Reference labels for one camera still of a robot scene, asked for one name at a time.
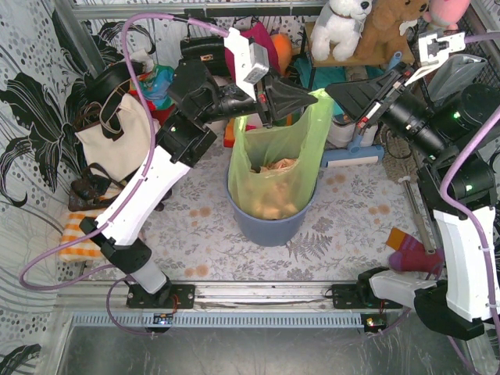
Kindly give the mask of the green plastic trash bag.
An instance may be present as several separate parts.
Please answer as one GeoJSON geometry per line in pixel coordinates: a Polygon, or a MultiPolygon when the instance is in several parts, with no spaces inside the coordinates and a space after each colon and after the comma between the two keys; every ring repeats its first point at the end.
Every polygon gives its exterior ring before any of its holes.
{"type": "Polygon", "coordinates": [[[334,100],[324,89],[310,95],[317,102],[290,126],[246,130],[247,116],[234,121],[227,187],[235,205],[251,217],[286,219],[312,198],[334,100]]]}

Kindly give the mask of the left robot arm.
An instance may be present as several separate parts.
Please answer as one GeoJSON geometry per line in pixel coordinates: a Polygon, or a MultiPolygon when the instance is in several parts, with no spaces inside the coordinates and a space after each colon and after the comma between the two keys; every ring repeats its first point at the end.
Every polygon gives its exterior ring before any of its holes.
{"type": "Polygon", "coordinates": [[[170,279],[157,267],[152,250],[138,234],[166,193],[216,140],[208,124],[253,113],[269,124],[317,101],[307,89],[281,77],[276,70],[266,73],[249,89],[245,93],[236,84],[219,87],[199,60],[181,63],[167,89],[177,107],[156,134],[153,151],[103,214],[80,222],[81,230],[105,258],[131,277],[128,307],[178,306],[170,279]]]}

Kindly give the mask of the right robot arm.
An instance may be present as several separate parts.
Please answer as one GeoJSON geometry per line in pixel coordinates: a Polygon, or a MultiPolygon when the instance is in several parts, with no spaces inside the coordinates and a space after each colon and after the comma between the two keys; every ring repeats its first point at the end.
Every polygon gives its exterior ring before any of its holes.
{"type": "Polygon", "coordinates": [[[427,282],[374,269],[359,280],[373,297],[414,309],[430,330],[468,341],[499,318],[495,175],[478,152],[499,134],[499,91],[472,83],[432,112],[410,91],[412,75],[399,64],[382,76],[330,84],[326,91],[357,124],[382,122],[423,154],[417,184],[441,235],[447,277],[427,282]]]}

